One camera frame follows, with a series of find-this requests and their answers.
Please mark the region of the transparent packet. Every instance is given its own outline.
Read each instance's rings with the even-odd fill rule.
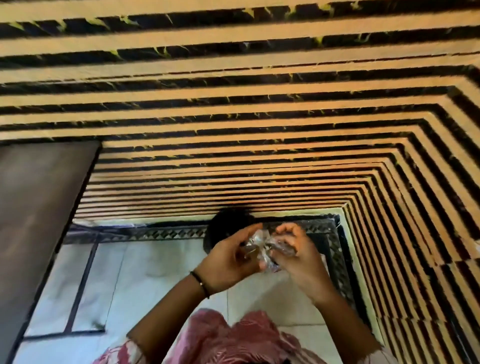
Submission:
[[[275,235],[270,235],[268,230],[257,230],[245,244],[245,255],[257,253],[259,261],[266,263],[265,272],[278,272],[280,266],[270,257],[269,251],[277,249],[284,255],[294,256],[295,248],[279,240]]]

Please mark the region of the black bracelet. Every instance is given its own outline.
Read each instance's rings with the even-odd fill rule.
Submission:
[[[200,283],[200,286],[202,287],[202,289],[205,293],[205,297],[207,299],[210,299],[210,294],[208,293],[208,289],[207,289],[207,287],[205,287],[205,284],[203,283],[200,276],[198,274],[196,274],[193,270],[190,272],[190,274],[197,280],[198,283]]]

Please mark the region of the pink clothing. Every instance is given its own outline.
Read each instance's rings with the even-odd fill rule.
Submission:
[[[388,352],[374,353],[372,364],[396,363]],[[278,331],[265,312],[246,314],[230,327],[214,310],[200,309],[193,314],[165,364],[325,364],[315,353],[303,349],[296,337]],[[94,364],[147,364],[138,346],[131,340],[108,349]]]

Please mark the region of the sleeve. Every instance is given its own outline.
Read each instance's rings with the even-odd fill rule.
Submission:
[[[357,364],[398,364],[398,361],[388,349],[382,348],[361,359]]]
[[[93,364],[148,364],[140,348],[129,338],[109,347]]]

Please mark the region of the plastic bag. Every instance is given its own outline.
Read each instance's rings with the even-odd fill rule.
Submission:
[[[270,257],[268,252],[278,249],[287,256],[294,256],[295,248],[280,241],[276,236],[271,236],[268,230],[257,230],[245,244],[246,255],[257,252],[257,258],[266,263],[265,272],[278,272],[280,266]]]

